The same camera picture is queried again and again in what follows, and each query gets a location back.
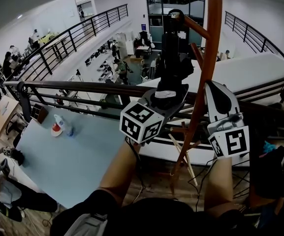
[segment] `black railing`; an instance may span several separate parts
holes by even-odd
[[[266,36],[245,21],[226,11],[225,24],[238,34],[254,53],[271,52],[284,58],[284,53]]]
[[[31,103],[38,103],[57,108],[63,108],[78,113],[84,113],[84,114],[117,119],[117,120],[120,119],[119,110],[122,110],[130,102],[130,97],[140,98],[143,96],[145,92],[152,89],[150,87],[140,87],[140,86],[126,86],[118,84],[103,84],[103,83],[91,83],[91,82],[68,82],[68,81],[6,82],[6,84],[8,86],[12,86],[17,89],[19,97],[21,99],[21,104],[23,106],[24,116],[27,115],[27,112],[28,116],[30,116],[31,109],[27,110],[27,106],[30,105],[31,102]],[[241,95],[248,93],[254,94],[256,91],[262,88],[263,88],[262,85],[253,87],[251,89],[236,92],[236,95],[238,95],[237,97],[239,99],[239,96]],[[43,91],[44,89],[50,89],[50,90],[47,91],[48,93],[41,93],[41,91]],[[67,96],[57,95],[59,90],[64,90],[67,93]],[[121,99],[122,104],[82,99],[77,96],[79,92],[104,93],[104,94],[113,95],[115,97],[119,97]],[[196,98],[196,93],[189,92],[186,96],[186,103],[189,105],[183,108],[183,113],[176,113],[173,116],[173,119],[170,121],[190,119],[192,112],[191,107],[193,107],[195,103],[195,98]],[[62,105],[62,102],[59,104],[57,100],[65,101],[65,104]],[[99,109],[98,111],[92,110],[90,108],[90,106],[92,105],[100,106],[101,109]],[[284,121],[283,110],[262,106],[258,104],[253,104],[251,102],[246,101],[246,99],[244,99],[244,101],[239,100],[239,106],[240,106],[240,111],[243,112],[244,114],[254,115],[256,113],[257,117],[263,116],[265,118],[279,119]],[[105,111],[104,110],[105,108],[110,108],[113,109],[114,111]],[[202,117],[200,119],[199,127],[193,137],[193,142],[200,140],[202,144],[209,145],[207,139],[208,134],[206,133],[206,126],[208,123],[209,120],[207,117]],[[168,124],[165,126],[165,130],[159,136],[160,138],[164,138],[165,140],[156,138],[154,142],[172,144],[168,137],[168,133],[170,132],[171,127],[176,127],[176,125],[171,125],[168,122]],[[275,137],[275,139],[281,139],[282,136],[284,137],[284,126],[278,128],[277,127],[271,128],[270,131],[272,131],[271,136]],[[184,140],[182,133],[175,133],[174,136],[179,141]],[[204,145],[199,146],[197,148],[212,150],[212,147],[210,146],[207,147]]]
[[[281,56],[284,59],[284,53],[274,44],[271,40],[269,40],[266,36],[256,30],[254,27],[241,20],[240,18],[234,16],[233,14],[226,11],[225,15],[225,24],[228,25],[233,32],[237,33],[240,36],[244,43],[246,43],[254,53],[263,53],[263,52],[271,52],[278,56]],[[268,96],[280,93],[281,102],[284,101],[284,83],[275,85],[275,92],[277,93],[268,93]]]
[[[33,51],[7,81],[42,81],[72,52],[112,24],[127,17],[127,4],[99,13],[61,32]]]

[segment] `desk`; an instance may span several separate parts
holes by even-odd
[[[45,35],[42,39],[38,40],[38,43],[39,44],[41,44],[41,43],[46,44],[51,40],[51,38],[54,38],[55,36],[56,36],[55,33],[49,33],[49,34]]]
[[[6,128],[9,121],[12,119],[18,105],[18,101],[7,96],[3,96],[3,98],[0,100],[0,135]]]
[[[54,40],[51,44],[49,44],[48,46],[46,46],[46,49],[52,48],[52,50],[53,50],[55,56],[56,56],[57,58],[62,59],[62,55],[61,55],[61,53],[59,52],[59,49],[58,49],[58,44],[59,44],[59,43],[62,44],[63,49],[64,49],[64,51],[65,51],[65,54],[68,55],[68,52],[67,52],[66,47],[65,47],[65,45],[64,45],[64,41],[65,41],[65,38],[66,38],[66,37],[67,37],[67,34],[62,35],[62,36],[59,37],[58,39]]]
[[[137,47],[137,50],[141,50],[141,51],[148,51],[150,49],[149,46],[139,46]]]
[[[119,121],[47,107],[42,125],[31,120],[17,149],[25,156],[21,166],[36,185],[66,208],[84,201],[99,186],[109,164],[124,142]],[[53,114],[62,115],[74,129],[51,136]]]
[[[148,55],[150,55],[151,54],[151,48],[149,47],[149,46],[139,46],[139,47],[137,47],[136,48],[136,51],[138,52],[138,51],[141,51],[141,52],[145,52],[145,53],[147,53]]]

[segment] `white tabletop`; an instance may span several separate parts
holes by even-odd
[[[137,50],[148,51],[149,49],[150,49],[149,46],[139,46],[139,47],[137,47]]]
[[[49,107],[40,125],[32,120],[17,149],[25,156],[22,170],[36,185],[66,208],[84,201],[99,186],[124,141],[119,121]],[[75,128],[75,137],[51,136],[53,114]]]

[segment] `plastic bottle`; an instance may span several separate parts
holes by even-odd
[[[65,131],[66,135],[69,137],[72,137],[74,135],[74,128],[69,125],[69,123],[63,119],[63,117],[58,116],[58,115],[54,115],[55,121],[57,123],[57,125],[63,130]]]

